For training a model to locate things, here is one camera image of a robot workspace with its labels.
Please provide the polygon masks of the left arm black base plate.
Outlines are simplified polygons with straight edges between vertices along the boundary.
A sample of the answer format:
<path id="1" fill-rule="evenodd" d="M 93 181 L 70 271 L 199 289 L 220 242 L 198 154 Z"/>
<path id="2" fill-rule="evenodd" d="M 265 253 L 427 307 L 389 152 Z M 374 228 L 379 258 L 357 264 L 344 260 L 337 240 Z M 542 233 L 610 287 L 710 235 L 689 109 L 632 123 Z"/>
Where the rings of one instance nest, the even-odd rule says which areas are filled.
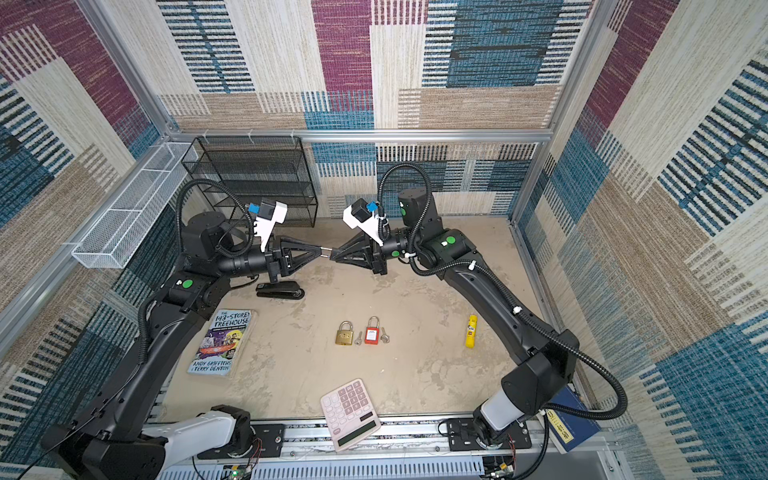
<path id="1" fill-rule="evenodd" d="M 256 424 L 236 427 L 228 443 L 196 456 L 200 460 L 276 458 L 282 452 L 285 424 Z"/>

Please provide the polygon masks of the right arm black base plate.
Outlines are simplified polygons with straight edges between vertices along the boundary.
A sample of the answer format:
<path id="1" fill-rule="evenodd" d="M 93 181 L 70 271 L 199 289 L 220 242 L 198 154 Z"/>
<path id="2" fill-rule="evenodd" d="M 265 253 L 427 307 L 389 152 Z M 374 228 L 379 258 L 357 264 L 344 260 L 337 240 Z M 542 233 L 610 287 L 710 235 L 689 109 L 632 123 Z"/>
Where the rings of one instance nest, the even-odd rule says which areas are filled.
<path id="1" fill-rule="evenodd" d="M 527 427 L 512 422 L 504 430 L 494 430 L 482 417 L 448 418 L 437 426 L 438 433 L 448 440 L 451 451 L 528 449 L 532 441 Z"/>

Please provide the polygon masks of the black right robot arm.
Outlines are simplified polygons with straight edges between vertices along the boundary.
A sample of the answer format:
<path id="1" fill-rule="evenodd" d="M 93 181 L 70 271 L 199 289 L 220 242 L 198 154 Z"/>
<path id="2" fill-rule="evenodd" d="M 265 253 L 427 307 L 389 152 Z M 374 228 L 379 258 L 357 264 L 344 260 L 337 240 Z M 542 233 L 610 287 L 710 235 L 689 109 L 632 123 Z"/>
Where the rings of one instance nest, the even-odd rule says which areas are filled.
<path id="1" fill-rule="evenodd" d="M 418 174 L 423 185 L 402 191 L 398 209 L 403 227 L 389 223 L 382 195 L 389 177 L 401 170 Z M 557 331 L 532 313 L 498 278 L 477 246 L 460 230 L 444 227 L 437 212 L 426 171 L 413 163 L 397 163 L 384 173 L 373 201 L 357 199 L 342 215 L 357 235 L 334 249 L 331 260 L 376 274 L 387 272 L 396 259 L 418 276 L 435 276 L 464 297 L 489 324 L 515 362 L 500 381 L 499 390 L 477 407 L 471 428 L 477 445 L 496 450 L 508 441 L 514 424 L 548 412 L 607 421 L 625 414 L 629 399 L 620 381 L 598 361 L 582 352 L 569 330 Z M 584 410 L 558 404 L 555 396 L 573 379 L 577 363 L 596 372 L 613 389 L 615 405 L 607 410 Z"/>

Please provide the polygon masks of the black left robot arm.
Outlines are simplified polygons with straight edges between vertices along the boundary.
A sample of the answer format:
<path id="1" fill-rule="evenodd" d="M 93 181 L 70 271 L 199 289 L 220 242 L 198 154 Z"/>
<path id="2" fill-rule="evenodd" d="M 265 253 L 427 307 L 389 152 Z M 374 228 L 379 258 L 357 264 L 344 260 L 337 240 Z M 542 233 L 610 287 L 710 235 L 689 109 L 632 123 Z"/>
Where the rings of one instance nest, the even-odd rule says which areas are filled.
<path id="1" fill-rule="evenodd" d="M 176 211 L 189 191 L 210 186 L 231 198 L 240 220 L 218 211 L 176 221 L 181 253 L 173 273 L 138 310 L 139 336 L 96 397 L 70 425 L 50 427 L 41 440 L 46 455 L 74 479 L 156 479 L 166 468 L 202 452 L 252 442 L 250 416 L 219 406 L 156 431 L 144 424 L 168 374 L 193 337 L 216 312 L 240 277 L 288 277 L 319 257 L 322 249 L 301 240 L 270 240 L 278 213 L 260 205 L 252 212 L 225 185 L 194 179 L 179 190 Z"/>

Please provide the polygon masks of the brass padlock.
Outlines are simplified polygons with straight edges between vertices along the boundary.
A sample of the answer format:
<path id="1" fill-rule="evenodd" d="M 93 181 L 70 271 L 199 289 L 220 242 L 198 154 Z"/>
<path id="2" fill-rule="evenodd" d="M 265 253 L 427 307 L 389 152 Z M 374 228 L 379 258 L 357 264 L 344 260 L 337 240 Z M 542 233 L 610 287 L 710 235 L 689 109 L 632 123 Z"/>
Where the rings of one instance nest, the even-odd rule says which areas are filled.
<path id="1" fill-rule="evenodd" d="M 343 321 L 336 332 L 335 344 L 342 346 L 352 345 L 354 341 L 354 327 L 350 321 Z"/>

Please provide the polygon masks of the red safety padlock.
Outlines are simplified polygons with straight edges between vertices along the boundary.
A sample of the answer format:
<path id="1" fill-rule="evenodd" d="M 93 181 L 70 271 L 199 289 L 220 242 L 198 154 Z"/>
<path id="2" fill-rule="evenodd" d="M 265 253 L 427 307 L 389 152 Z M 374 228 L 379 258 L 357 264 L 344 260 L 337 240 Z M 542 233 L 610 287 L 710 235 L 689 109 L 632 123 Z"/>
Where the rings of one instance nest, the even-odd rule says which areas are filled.
<path id="1" fill-rule="evenodd" d="M 378 345 L 380 335 L 380 319 L 378 316 L 371 316 L 364 331 L 363 342 L 368 345 Z"/>

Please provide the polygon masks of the red padlock silver key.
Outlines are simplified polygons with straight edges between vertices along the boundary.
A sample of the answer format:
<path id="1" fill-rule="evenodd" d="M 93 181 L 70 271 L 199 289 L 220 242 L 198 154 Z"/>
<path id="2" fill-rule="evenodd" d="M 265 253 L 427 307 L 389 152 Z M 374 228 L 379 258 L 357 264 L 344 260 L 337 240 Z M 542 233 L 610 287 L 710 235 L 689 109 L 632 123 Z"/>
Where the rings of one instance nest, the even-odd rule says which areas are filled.
<path id="1" fill-rule="evenodd" d="M 386 334 L 386 330 L 385 330 L 385 328 L 384 328 L 384 327 L 381 327 L 381 326 L 379 326 L 379 327 L 378 327 L 378 331 L 379 331 L 379 334 L 378 334 L 378 337 L 379 337 L 379 341 L 380 341 L 381 343 L 384 343 L 384 344 L 387 344 L 387 343 L 389 343 L 389 342 L 390 342 L 390 337 L 389 337 L 389 336 Z"/>

